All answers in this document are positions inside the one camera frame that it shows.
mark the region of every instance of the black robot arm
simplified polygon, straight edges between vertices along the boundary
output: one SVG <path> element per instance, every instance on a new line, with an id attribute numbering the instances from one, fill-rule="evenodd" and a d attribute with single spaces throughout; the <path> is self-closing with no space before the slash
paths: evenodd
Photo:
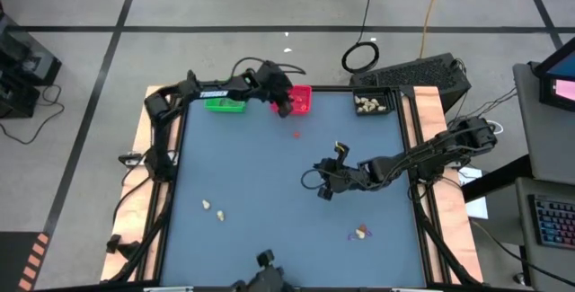
<path id="1" fill-rule="evenodd" d="M 248 69 L 225 81 L 198 81 L 190 70 L 185 81 L 163 87 L 144 100 L 154 132 L 154 144 L 147 152 L 144 164 L 154 181 L 171 181 L 174 176 L 173 161 L 168 155 L 169 126 L 194 100 L 229 98 L 245 102 L 251 98 L 276 103 L 279 116 L 285 118 L 292 106 L 288 91 L 293 87 L 286 73 L 271 62 L 265 61 L 258 71 Z"/>
<path id="2" fill-rule="evenodd" d="M 324 158 L 311 171 L 321 174 L 324 181 L 318 196 L 331 200 L 333 193 L 346 190 L 374 191 L 387 187 L 404 171 L 413 170 L 421 182 L 436 181 L 451 163 L 468 164 L 472 156 L 490 152 L 497 144 L 491 126 L 485 119 L 469 118 L 458 121 L 449 130 L 438 133 L 431 140 L 415 146 L 407 153 L 392 157 L 375 157 L 358 163 L 358 167 L 343 164 L 349 148 L 335 144 L 337 159 Z"/>

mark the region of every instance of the concrete floor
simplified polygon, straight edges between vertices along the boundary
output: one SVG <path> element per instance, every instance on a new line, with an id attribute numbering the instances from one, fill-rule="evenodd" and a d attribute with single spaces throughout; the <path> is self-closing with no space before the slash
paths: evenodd
<path id="1" fill-rule="evenodd" d="M 96 283 L 100 278 L 119 180 L 125 172 L 116 157 L 132 147 L 150 84 L 179 81 L 189 68 L 202 79 L 224 78 L 233 63 L 245 56 L 303 67 L 308 75 L 294 75 L 295 83 L 347 84 L 349 74 L 341 68 L 341 55 L 358 34 L 332 31 L 329 26 L 359 26 L 366 0 L 2 2 L 7 14 L 20 25 L 39 26 L 33 36 L 64 64 L 56 83 L 64 89 L 61 102 L 66 111 L 52 120 L 32 145 L 20 146 L 0 136 L 0 231 L 42 231 L 54 198 L 66 198 L 61 213 L 55 213 L 57 226 L 36 286 L 56 288 Z M 571 27 L 552 33 L 575 31 L 572 0 L 543 3 L 555 26 Z M 428 4 L 429 0 L 372 0 L 367 25 L 389 27 L 389 32 L 364 36 L 364 40 L 375 38 L 380 47 L 378 66 L 416 58 L 421 35 L 405 27 L 421 26 Z M 510 90 L 513 64 L 542 60 L 555 49 L 550 34 L 544 32 L 549 30 L 543 28 L 550 26 L 545 26 L 534 0 L 437 0 L 429 24 L 513 27 L 506 33 L 498 29 L 444 29 L 429 34 L 426 56 L 452 52 L 467 65 L 473 89 L 463 113 Z M 161 28 L 120 32 L 114 26 L 228 28 L 220 30 L 224 32 Z M 240 26 L 276 28 L 239 32 Z M 572 36 L 563 33 L 561 40 L 566 42 Z M 362 53 L 353 58 L 358 65 L 366 59 Z M 36 112 L 33 119 L 3 123 L 18 136 L 29 137 L 51 108 L 38 107 Z M 447 116 L 454 114 L 451 110 Z M 499 106 L 487 117 L 505 128 L 495 150 L 473 161 L 490 171 L 523 155 L 526 143 L 517 100 Z M 81 127 L 87 131 L 79 132 Z M 77 160 L 69 158 L 74 147 L 80 149 Z M 66 181 L 69 190 L 63 190 Z M 481 233 L 474 237 L 485 281 L 514 287 L 511 275 L 520 271 L 519 263 Z"/>

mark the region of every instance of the blue mat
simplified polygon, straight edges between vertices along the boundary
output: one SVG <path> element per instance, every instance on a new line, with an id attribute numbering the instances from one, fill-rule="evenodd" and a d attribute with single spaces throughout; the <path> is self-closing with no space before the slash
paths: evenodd
<path id="1" fill-rule="evenodd" d="M 162 286 L 229 286 L 259 270 L 273 250 L 286 280 L 301 287 L 423 287 L 415 220 L 402 175 L 378 192 L 349 191 L 332 201 L 306 190 L 301 174 L 336 140 L 347 165 L 403 151 L 396 112 L 357 117 L 350 93 L 314 93 L 306 116 L 281 119 L 267 103 L 245 113 L 188 113 L 161 278 Z M 319 184 L 310 174 L 308 185 Z M 201 201 L 208 200 L 206 211 Z M 220 222 L 216 212 L 223 210 Z M 365 224 L 371 236 L 349 240 Z"/>

